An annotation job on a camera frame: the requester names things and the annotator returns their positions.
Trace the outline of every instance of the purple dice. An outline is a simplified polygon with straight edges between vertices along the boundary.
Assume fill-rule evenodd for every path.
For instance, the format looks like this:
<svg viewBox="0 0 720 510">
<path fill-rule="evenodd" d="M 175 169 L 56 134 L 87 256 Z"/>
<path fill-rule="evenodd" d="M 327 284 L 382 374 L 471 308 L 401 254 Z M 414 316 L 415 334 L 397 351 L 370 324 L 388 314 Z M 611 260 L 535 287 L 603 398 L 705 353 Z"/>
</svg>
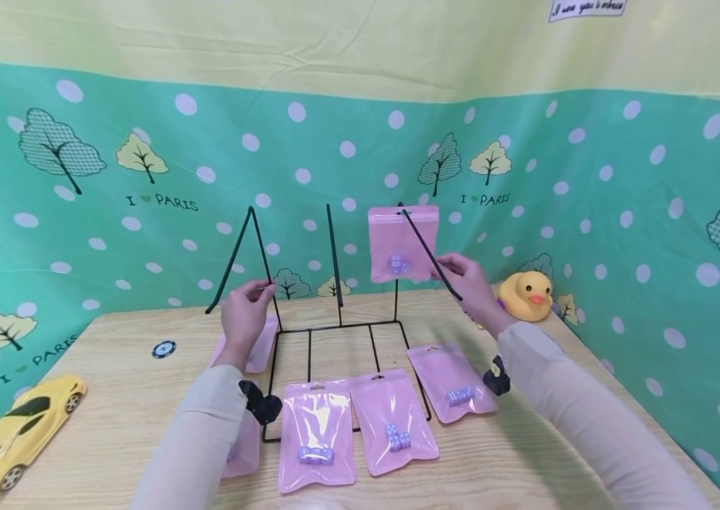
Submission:
<svg viewBox="0 0 720 510">
<path fill-rule="evenodd" d="M 463 387 L 461 390 L 447 392 L 445 394 L 445 401 L 447 402 L 448 406 L 456 407 L 461 406 L 461 404 L 464 404 L 466 402 L 470 402 L 473 399 L 473 396 L 473 387 L 466 386 Z"/>
</svg>

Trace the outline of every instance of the pink plastic bag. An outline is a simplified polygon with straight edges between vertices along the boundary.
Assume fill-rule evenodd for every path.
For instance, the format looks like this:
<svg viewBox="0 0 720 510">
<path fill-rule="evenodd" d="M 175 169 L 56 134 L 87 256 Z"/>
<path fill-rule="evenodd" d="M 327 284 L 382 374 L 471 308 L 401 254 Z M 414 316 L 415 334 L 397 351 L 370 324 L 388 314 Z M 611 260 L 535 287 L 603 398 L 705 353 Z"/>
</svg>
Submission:
<svg viewBox="0 0 720 510">
<path fill-rule="evenodd" d="M 409 349 L 408 359 L 440 422 L 451 424 L 467 413 L 485 414 L 497 409 L 487 386 L 458 345 Z"/>
<path fill-rule="evenodd" d="M 280 430 L 278 490 L 312 483 L 353 485 L 354 433 L 348 381 L 286 386 Z"/>
<path fill-rule="evenodd" d="M 371 247 L 371 281 L 403 279 L 430 280 L 433 262 L 425 247 L 413 231 L 408 219 L 397 214 L 406 209 L 413 224 L 419 230 L 426 245 L 433 253 L 436 234 L 439 232 L 439 207 L 436 205 L 412 205 L 406 208 L 370 208 L 368 231 Z"/>
<path fill-rule="evenodd" d="M 350 380 L 350 388 L 372 476 L 412 460 L 439 458 L 439 446 L 406 371 L 357 377 Z"/>
<path fill-rule="evenodd" d="M 274 315 L 268 315 L 266 317 L 266 323 L 263 325 L 263 331 L 258 337 L 256 344 L 254 344 L 252 352 L 249 353 L 249 358 L 246 360 L 247 374 L 260 374 L 266 370 L 269 355 L 272 353 L 272 347 L 275 344 L 277 332 L 278 318 Z M 224 334 L 221 334 L 221 338 L 218 340 L 218 345 L 215 346 L 215 352 L 213 353 L 208 366 L 212 366 L 218 356 L 220 356 L 221 351 L 224 350 L 224 345 L 226 344 L 227 338 Z"/>
<path fill-rule="evenodd" d="M 221 478 L 242 477 L 258 470 L 260 464 L 260 424 L 252 413 L 244 413 L 238 438 L 227 455 Z"/>
</svg>

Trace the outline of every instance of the black metal display rack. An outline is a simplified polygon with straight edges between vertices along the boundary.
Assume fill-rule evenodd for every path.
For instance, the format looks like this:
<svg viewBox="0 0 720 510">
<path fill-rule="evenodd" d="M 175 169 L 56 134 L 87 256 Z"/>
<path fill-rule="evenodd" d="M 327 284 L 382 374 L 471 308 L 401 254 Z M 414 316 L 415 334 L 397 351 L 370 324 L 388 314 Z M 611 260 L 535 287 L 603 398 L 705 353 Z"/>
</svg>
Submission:
<svg viewBox="0 0 720 510">
<path fill-rule="evenodd" d="M 430 252 L 430 247 L 428 244 L 425 243 L 425 240 L 422 237 L 422 234 L 419 233 L 419 230 L 417 229 L 416 225 L 414 224 L 413 220 L 410 218 L 409 211 L 404 208 L 402 203 L 399 203 L 398 206 L 401 206 L 403 208 L 401 211 L 399 211 L 397 214 L 404 214 L 406 216 L 406 219 L 408 220 L 408 223 L 412 227 L 413 231 L 416 233 L 417 238 L 419 239 L 419 242 L 422 243 L 423 248 L 425 249 L 425 252 L 428 252 L 428 255 L 430 257 L 431 262 L 433 262 L 433 266 L 436 270 L 436 273 L 439 274 L 442 281 L 444 281 L 444 284 L 447 286 L 447 289 L 450 291 L 453 296 L 456 297 L 457 300 L 462 300 L 462 297 L 457 294 L 456 290 L 453 290 L 452 286 L 450 285 L 449 281 L 447 281 L 447 278 L 445 277 L 445 273 L 442 270 L 439 263 L 436 262 L 436 259 L 433 256 L 433 253 Z M 375 326 L 387 326 L 388 324 L 397 324 L 399 326 L 399 331 L 402 332 L 402 339 L 404 344 L 406 345 L 406 349 L 410 348 L 410 344 L 408 343 L 408 335 L 406 334 L 406 328 L 404 328 L 403 324 L 399 319 L 397 318 L 397 312 L 399 309 L 399 280 L 395 281 L 394 285 L 394 313 L 393 317 L 388 320 L 382 320 L 382 321 L 376 321 L 376 322 L 359 322 L 354 324 L 344 324 L 343 323 L 343 290 L 340 285 L 340 269 L 339 269 L 339 263 L 337 259 L 337 243 L 334 241 L 334 227 L 331 220 L 331 206 L 329 204 L 326 204 L 326 216 L 328 218 L 328 236 L 331 238 L 331 259 L 333 264 L 333 270 L 334 270 L 334 288 L 335 288 L 335 298 L 337 299 L 337 317 L 338 317 L 338 323 L 334 324 L 333 326 L 320 326 L 320 327 L 308 327 L 308 328 L 301 328 L 301 329 L 284 329 L 283 322 L 280 320 L 280 310 L 278 308 L 278 299 L 276 299 L 275 296 L 273 296 L 273 304 L 275 307 L 275 313 L 278 315 L 278 332 L 275 334 L 275 352 L 273 354 L 272 358 L 272 369 L 270 369 L 269 374 L 269 388 L 267 391 L 267 396 L 272 395 L 273 385 L 275 382 L 275 367 L 278 366 L 278 351 L 279 345 L 280 345 L 280 338 L 281 336 L 285 334 L 294 334 L 294 333 L 306 333 L 308 334 L 308 362 L 307 362 L 307 374 L 306 374 L 306 381 L 311 382 L 312 381 L 312 332 L 325 332 L 329 329 L 342 329 L 342 328 L 368 328 L 368 334 L 371 338 L 371 349 L 374 350 L 374 361 L 377 366 L 377 372 L 380 372 L 380 366 L 379 366 L 379 358 L 377 356 L 377 346 L 374 339 L 374 327 Z M 235 249 L 232 251 L 232 255 L 229 257 L 229 263 L 227 263 L 227 269 L 224 271 L 224 277 L 221 278 L 221 283 L 218 286 L 218 290 L 215 292 L 215 297 L 213 301 L 210 303 L 210 306 L 206 308 L 205 313 L 210 313 L 215 306 L 219 304 L 219 301 L 221 300 L 221 295 L 224 294 L 224 288 L 227 284 L 227 280 L 229 280 L 229 274 L 232 272 L 232 265 L 235 264 L 235 259 L 238 254 L 238 250 L 241 248 L 241 241 L 243 241 L 244 238 L 244 232 L 246 231 L 246 227 L 249 223 L 249 220 L 252 220 L 252 223 L 254 227 L 256 228 L 256 234 L 258 236 L 258 245 L 260 246 L 261 256 L 263 257 L 263 268 L 266 270 L 266 277 L 269 281 L 273 280 L 272 272 L 269 270 L 269 262 L 267 260 L 266 251 L 263 248 L 263 237 L 261 236 L 260 227 L 258 226 L 258 216 L 256 214 L 256 210 L 254 210 L 253 206 L 249 206 L 247 213 L 246 213 L 246 219 L 244 220 L 243 225 L 241 226 L 241 231 L 238 233 L 238 239 L 235 243 Z M 416 375 L 416 380 L 419 386 L 419 392 L 422 393 L 422 400 L 425 406 L 425 417 L 429 421 L 431 418 L 433 418 L 433 413 L 430 412 L 430 405 L 428 404 L 428 396 L 425 395 L 425 388 L 422 385 L 422 381 L 419 380 L 419 375 Z M 267 439 L 266 436 L 267 431 L 267 425 L 263 425 L 263 430 L 261 433 L 261 439 L 263 442 L 278 442 L 280 441 L 280 437 L 270 437 Z"/>
</svg>

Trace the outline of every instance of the wooden table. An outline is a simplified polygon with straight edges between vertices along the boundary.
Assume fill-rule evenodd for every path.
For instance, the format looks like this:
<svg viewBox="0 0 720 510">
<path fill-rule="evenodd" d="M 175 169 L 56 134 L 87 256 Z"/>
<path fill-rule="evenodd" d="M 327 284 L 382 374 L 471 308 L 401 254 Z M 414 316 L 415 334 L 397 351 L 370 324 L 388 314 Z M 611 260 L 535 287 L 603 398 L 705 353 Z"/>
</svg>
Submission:
<svg viewBox="0 0 720 510">
<path fill-rule="evenodd" d="M 333 300 L 280 302 L 284 328 L 337 322 Z M 343 321 L 392 318 L 393 294 L 345 297 Z M 413 346 L 455 341 L 483 373 L 496 344 L 479 331 L 445 290 L 399 295 L 399 319 Z M 584 369 L 613 391 L 654 431 L 720 509 L 720 491 L 592 356 L 578 337 L 551 315 L 541 322 Z M 80 375 L 85 401 L 7 494 L 1 509 L 126 509 L 152 451 L 179 401 L 204 369 L 219 338 L 218 311 L 174 308 L 111 313 L 96 319 L 47 375 Z M 275 394 L 306 380 L 307 335 L 282 335 Z M 396 324 L 375 327 L 382 370 L 403 367 L 413 377 Z M 164 339 L 177 343 L 168 358 L 151 356 Z M 368 328 L 332 329 L 312 337 L 312 380 L 375 372 Z M 268 387 L 269 368 L 253 377 Z M 410 463 L 372 479 L 355 436 L 358 481 L 352 487 L 310 485 L 278 494 L 279 443 L 262 445 L 261 467 L 248 477 L 223 481 L 216 509 L 611 509 L 600 480 L 557 431 L 512 390 L 491 415 L 468 415 L 456 424 L 430 421 L 439 460 Z M 280 420 L 269 426 L 278 436 Z"/>
</svg>

